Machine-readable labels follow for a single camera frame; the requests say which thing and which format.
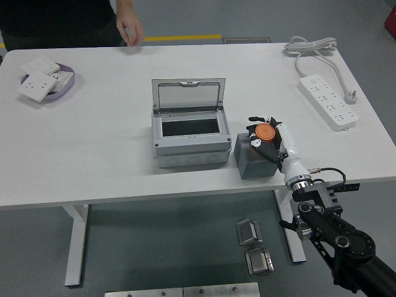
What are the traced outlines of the person's left hand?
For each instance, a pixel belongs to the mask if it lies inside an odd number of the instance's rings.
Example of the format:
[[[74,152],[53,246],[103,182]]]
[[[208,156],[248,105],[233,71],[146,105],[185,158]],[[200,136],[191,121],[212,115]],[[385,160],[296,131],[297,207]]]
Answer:
[[[116,26],[127,46],[138,46],[144,40],[144,29],[131,7],[117,7]]]

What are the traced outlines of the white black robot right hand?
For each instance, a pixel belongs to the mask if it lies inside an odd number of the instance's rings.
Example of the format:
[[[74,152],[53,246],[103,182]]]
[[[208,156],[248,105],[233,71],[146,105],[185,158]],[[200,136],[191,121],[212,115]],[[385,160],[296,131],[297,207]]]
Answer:
[[[287,126],[273,117],[252,116],[247,126],[250,148],[284,174],[289,190],[295,191],[312,183],[311,174],[301,163],[296,144]]]

